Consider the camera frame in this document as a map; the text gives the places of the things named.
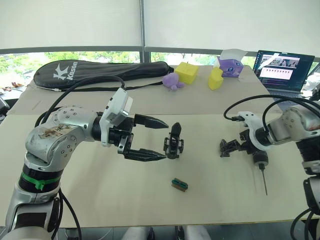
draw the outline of yellow cube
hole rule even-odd
[[[218,67],[214,67],[210,73],[208,86],[211,90],[215,90],[221,87],[222,83],[224,82],[224,78],[222,77],[222,71]]]
[[[192,84],[197,76],[198,69],[198,66],[186,62],[181,62],[179,66],[176,67],[174,72],[179,75],[180,82]]]

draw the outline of white tabletop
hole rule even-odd
[[[124,159],[116,147],[83,142],[65,168],[61,188],[82,227],[186,225],[292,220],[307,208],[303,180],[308,176],[295,143],[268,151],[262,174],[245,152],[220,158],[219,143],[239,138],[245,128],[218,115],[155,115],[168,125],[180,122],[184,151],[179,159],[139,162]],[[24,142],[37,115],[9,115],[0,125],[0,226],[5,224],[15,182],[24,164]],[[132,148],[163,152],[168,129],[137,126]],[[186,192],[171,186],[188,183]],[[63,211],[61,227],[74,227]]]
[[[245,66],[239,78],[225,77],[222,86],[217,90],[210,90],[208,78],[212,66],[199,66],[196,79],[176,92],[169,91],[163,85],[148,86],[140,89],[129,90],[133,98],[132,114],[163,115],[163,114],[222,114],[231,104],[255,95],[269,94],[260,83],[249,66]],[[162,77],[145,78],[127,81],[127,86],[143,86],[159,82]],[[87,87],[116,87],[117,82],[99,83]],[[8,114],[41,114],[48,110],[51,104],[61,95],[61,92],[41,89],[31,82],[19,101]],[[94,111],[103,110],[114,92],[72,92],[60,104],[81,105]],[[241,109],[262,113],[273,102],[271,98],[257,99],[242,103],[231,110],[237,113]],[[275,106],[271,113],[280,113]]]

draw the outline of laptop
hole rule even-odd
[[[270,94],[299,98],[314,59],[311,55],[259,50],[253,71]]]

